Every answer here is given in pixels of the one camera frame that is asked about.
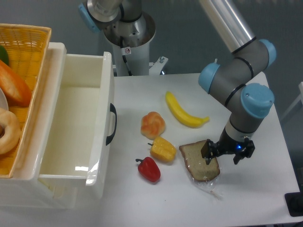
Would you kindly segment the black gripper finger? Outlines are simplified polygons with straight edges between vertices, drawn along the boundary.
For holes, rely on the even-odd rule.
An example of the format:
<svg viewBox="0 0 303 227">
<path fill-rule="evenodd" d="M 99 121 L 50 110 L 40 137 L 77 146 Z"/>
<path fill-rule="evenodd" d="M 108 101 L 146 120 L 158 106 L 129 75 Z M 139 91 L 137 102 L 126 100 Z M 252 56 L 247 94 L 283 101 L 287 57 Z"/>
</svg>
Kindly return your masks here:
<svg viewBox="0 0 303 227">
<path fill-rule="evenodd" d="M 201 148 L 202 158 L 205 160 L 206 165 L 209 165 L 213 158 L 216 157 L 217 154 L 217 144 L 207 139 L 205 144 Z"/>
<path fill-rule="evenodd" d="M 243 142 L 236 143 L 234 149 L 235 156 L 233 158 L 234 164 L 237 165 L 244 158 L 250 158 L 254 150 L 254 142 L 248 137 L 245 137 Z"/>
</svg>

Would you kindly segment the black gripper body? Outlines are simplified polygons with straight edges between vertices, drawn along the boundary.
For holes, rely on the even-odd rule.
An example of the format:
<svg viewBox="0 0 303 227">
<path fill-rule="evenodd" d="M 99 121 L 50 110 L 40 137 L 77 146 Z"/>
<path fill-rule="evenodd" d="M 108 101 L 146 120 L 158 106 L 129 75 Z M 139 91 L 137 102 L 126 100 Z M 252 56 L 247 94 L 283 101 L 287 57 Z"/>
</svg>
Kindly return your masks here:
<svg viewBox="0 0 303 227">
<path fill-rule="evenodd" d="M 217 144 L 217 154 L 216 157 L 219 157 L 221 155 L 225 154 L 234 154 L 234 149 L 236 143 L 243 142 L 245 137 L 242 137 L 241 139 L 234 140 L 224 129 L 222 131 L 222 134 L 219 138 L 219 141 Z"/>
</svg>

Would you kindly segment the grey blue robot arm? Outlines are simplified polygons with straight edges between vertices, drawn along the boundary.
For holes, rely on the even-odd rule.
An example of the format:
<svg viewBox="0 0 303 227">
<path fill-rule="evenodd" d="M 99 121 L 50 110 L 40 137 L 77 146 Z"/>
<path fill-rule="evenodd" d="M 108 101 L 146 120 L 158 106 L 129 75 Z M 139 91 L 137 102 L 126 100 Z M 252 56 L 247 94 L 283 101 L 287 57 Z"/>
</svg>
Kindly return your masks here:
<svg viewBox="0 0 303 227">
<path fill-rule="evenodd" d="M 273 92 L 250 81 L 275 61 L 276 49 L 268 40 L 255 37 L 232 1 L 203 0 L 200 3 L 234 56 L 225 66 L 208 64 L 199 75 L 200 87 L 231 112 L 219 141 L 207 140 L 201 155 L 209 164 L 216 157 L 233 154 L 237 164 L 252 156 L 255 146 L 251 137 L 273 105 Z M 151 25 L 142 11 L 141 1 L 87 0 L 78 10 L 91 31 L 103 30 L 107 40 L 118 47 L 117 74 L 134 75 L 127 54 L 154 35 L 149 30 Z"/>
</svg>

